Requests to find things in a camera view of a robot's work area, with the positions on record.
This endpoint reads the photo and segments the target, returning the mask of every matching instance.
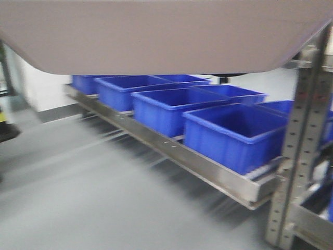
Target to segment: black object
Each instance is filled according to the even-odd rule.
[[[238,77],[246,73],[235,73],[235,74],[213,74],[213,76],[219,77],[219,84],[226,84],[229,82],[229,77]]]

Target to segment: metal rail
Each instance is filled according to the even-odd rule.
[[[297,223],[291,226],[295,218],[294,201],[312,183],[312,174],[322,153],[318,145],[326,123],[333,83],[331,60],[325,54],[330,34],[331,25],[328,25],[317,45],[306,47],[303,53],[294,106],[285,137],[285,160],[277,172],[279,184],[273,195],[266,239],[284,250],[292,248],[294,236],[301,232],[296,230],[299,229]],[[310,213],[307,215],[309,219],[313,217]]]
[[[103,120],[126,131],[152,149],[166,155],[170,160],[215,187],[250,210],[255,210],[271,199],[276,188],[275,168],[280,158],[258,170],[242,176],[186,147],[175,139],[159,134],[132,119],[86,96],[70,85],[66,94]]]

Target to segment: gray floor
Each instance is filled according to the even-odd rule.
[[[247,210],[97,117],[2,103],[22,134],[0,144],[1,250],[273,249],[269,204]]]

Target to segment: shelf frame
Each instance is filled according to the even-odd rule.
[[[105,106],[93,96],[65,85],[65,93],[84,109],[93,112],[108,123],[165,155],[185,170],[210,184],[217,190],[239,202],[249,210],[255,210],[268,202],[276,189],[275,169],[281,158],[242,176],[229,168],[193,151],[181,142],[157,133],[134,120],[129,114],[122,114]]]

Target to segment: baseboard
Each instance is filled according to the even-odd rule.
[[[74,116],[81,112],[78,104],[74,103],[67,106],[53,108],[45,111],[36,112],[39,120],[42,123],[59,120],[65,117]]]

